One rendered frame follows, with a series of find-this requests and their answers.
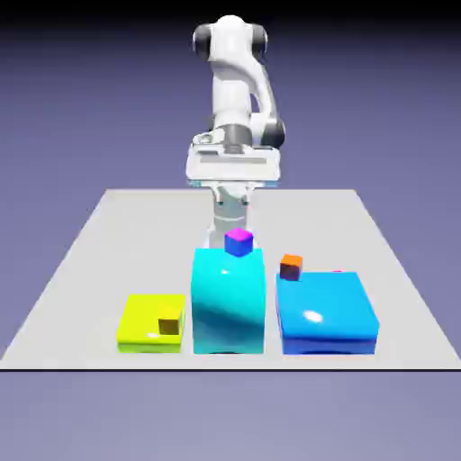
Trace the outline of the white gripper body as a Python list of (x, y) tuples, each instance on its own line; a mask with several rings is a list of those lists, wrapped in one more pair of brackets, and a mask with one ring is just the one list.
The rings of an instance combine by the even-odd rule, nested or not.
[(243, 147), (242, 154), (226, 153), (221, 144), (191, 145), (185, 175), (192, 186), (218, 182), (275, 183), (280, 178), (280, 151)]

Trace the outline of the small magenta cube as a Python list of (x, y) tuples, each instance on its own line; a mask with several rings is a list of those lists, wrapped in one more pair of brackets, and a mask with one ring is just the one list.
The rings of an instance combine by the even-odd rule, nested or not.
[(244, 257), (253, 250), (253, 234), (242, 228), (234, 228), (224, 234), (224, 250), (234, 257)]

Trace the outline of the small orange cube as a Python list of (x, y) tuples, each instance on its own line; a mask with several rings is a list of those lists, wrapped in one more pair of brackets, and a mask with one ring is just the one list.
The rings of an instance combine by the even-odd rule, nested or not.
[(299, 255), (284, 254), (280, 262), (281, 279), (298, 281), (303, 272), (303, 258)]

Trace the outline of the small yellow cube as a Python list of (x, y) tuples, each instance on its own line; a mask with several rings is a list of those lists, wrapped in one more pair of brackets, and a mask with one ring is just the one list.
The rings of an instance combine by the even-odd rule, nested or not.
[(158, 333), (163, 336), (175, 336), (180, 333), (181, 310), (161, 311), (158, 315)]

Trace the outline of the large cyan box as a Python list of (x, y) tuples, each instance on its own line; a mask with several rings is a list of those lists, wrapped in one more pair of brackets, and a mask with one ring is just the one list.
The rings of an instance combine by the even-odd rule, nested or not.
[(197, 249), (191, 279), (194, 353), (261, 354), (266, 319), (263, 252)]

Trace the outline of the large blue box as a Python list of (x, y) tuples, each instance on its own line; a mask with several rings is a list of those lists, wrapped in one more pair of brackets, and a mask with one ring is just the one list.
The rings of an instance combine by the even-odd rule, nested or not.
[(276, 277), (276, 311), (285, 355), (373, 355), (380, 328), (355, 272)]

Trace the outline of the large yellow box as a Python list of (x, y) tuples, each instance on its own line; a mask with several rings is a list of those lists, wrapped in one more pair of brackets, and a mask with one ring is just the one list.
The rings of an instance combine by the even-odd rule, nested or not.
[[(161, 311), (181, 310), (181, 330), (175, 336), (158, 333)], [(117, 329), (117, 348), (122, 353), (179, 353), (185, 327), (183, 294), (130, 294)]]

